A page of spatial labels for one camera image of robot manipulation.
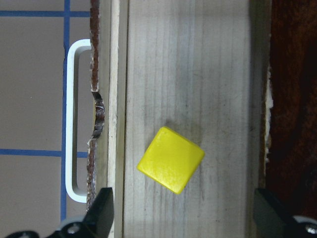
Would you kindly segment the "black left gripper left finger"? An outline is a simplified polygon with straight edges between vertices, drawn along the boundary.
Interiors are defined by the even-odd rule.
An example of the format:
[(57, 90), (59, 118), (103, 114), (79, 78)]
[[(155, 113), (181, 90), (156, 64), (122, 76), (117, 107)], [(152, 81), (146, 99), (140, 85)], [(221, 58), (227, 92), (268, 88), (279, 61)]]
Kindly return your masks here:
[(111, 187), (102, 188), (81, 221), (58, 228), (50, 238), (107, 238), (114, 221), (114, 201)]

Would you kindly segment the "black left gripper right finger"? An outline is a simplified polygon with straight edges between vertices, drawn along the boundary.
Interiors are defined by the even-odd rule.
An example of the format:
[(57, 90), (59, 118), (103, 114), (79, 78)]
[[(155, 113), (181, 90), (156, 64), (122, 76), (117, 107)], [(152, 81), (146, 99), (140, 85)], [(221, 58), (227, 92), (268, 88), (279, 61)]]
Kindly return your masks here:
[(267, 189), (254, 192), (253, 218), (263, 238), (315, 238), (317, 221), (305, 216), (291, 215)]

